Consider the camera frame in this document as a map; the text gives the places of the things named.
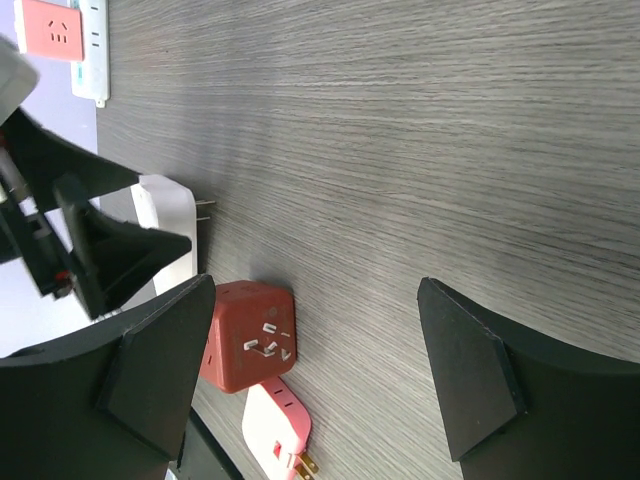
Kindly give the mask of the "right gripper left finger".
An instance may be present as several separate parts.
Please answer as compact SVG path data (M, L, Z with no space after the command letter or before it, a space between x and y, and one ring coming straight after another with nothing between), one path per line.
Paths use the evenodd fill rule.
M5 479L161 479L179 456L215 304L209 275L1 361Z

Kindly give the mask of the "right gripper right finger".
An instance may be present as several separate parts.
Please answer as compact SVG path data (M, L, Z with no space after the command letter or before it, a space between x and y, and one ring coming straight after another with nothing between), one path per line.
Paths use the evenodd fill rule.
M635 479L639 367L499 315L434 278L417 292L449 452L467 479Z

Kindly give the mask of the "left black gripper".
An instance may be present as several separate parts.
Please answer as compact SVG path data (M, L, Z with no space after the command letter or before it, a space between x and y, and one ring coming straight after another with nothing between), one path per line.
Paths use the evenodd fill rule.
M2 231L11 258L23 260L42 296L69 295L70 270L47 217L38 209L25 212L24 201L62 210L72 243L74 292L91 319L121 308L191 251L188 237L118 221L89 200L136 184L138 172L44 129L22 109L2 124L1 134L8 149L1 148Z

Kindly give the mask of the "white triangular socket adapter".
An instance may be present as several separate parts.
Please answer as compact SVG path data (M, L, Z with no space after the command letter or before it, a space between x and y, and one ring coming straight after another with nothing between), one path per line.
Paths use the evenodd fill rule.
M198 200L192 191L162 175L143 175L139 182L99 199L100 209L118 220L184 235L191 251L171 263L128 300L122 310L136 307L195 276L198 272L198 224L208 217L198 211L215 204Z

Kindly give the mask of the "white power strip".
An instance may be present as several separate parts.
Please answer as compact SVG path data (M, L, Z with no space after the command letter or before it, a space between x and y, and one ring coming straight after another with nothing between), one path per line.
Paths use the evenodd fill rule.
M107 0L69 0L81 13L84 59L72 62L72 93L104 108L110 99L109 8Z

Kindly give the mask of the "dark red cube plug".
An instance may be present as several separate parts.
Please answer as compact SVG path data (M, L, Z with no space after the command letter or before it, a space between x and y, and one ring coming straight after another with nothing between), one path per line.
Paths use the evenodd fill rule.
M297 359L293 294L240 280L216 287L199 376L229 394L292 369Z

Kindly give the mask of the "pink plug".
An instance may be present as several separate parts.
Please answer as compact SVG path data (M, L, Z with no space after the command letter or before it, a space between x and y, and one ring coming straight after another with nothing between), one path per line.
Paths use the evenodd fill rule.
M249 451L269 480L317 475L319 467L307 452L311 416L281 378L248 389L241 428Z

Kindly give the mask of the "pink cube socket adapter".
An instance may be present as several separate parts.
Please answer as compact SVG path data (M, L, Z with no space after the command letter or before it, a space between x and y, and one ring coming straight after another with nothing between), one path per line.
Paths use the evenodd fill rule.
M48 1L17 0L14 14L21 53L68 62L84 60L78 9Z

